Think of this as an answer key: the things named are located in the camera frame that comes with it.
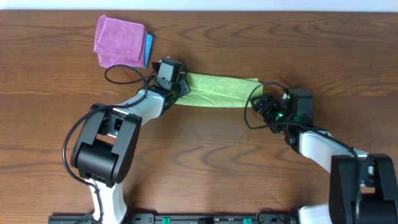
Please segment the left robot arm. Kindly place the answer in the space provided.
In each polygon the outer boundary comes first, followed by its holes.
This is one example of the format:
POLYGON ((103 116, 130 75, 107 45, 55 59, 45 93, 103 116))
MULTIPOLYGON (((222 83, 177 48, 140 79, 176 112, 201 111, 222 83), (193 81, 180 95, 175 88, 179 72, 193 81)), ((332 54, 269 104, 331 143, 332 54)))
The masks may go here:
POLYGON ((189 94, 185 74, 154 77, 133 98, 118 105, 93 104, 77 124, 83 127, 67 169, 78 169, 77 179, 90 186, 95 204, 93 223, 122 223, 127 212, 122 182, 130 170, 141 127, 161 116, 189 94))

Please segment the green microfiber cloth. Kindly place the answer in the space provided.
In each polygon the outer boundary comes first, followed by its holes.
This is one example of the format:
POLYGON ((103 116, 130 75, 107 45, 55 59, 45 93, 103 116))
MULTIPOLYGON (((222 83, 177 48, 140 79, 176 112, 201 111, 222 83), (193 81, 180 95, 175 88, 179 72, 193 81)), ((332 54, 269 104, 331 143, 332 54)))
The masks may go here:
POLYGON ((188 73, 191 92, 177 105, 209 108, 244 108, 250 93, 260 85, 257 78, 231 78, 188 73))

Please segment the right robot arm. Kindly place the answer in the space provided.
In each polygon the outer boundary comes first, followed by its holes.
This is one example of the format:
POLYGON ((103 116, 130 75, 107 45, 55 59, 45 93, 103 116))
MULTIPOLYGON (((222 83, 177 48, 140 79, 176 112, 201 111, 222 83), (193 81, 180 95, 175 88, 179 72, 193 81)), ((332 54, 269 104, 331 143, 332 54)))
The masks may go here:
POLYGON ((251 96, 248 103, 297 154, 330 173, 332 223, 397 223, 397 178, 388 155, 357 150, 316 127, 311 93, 251 96))

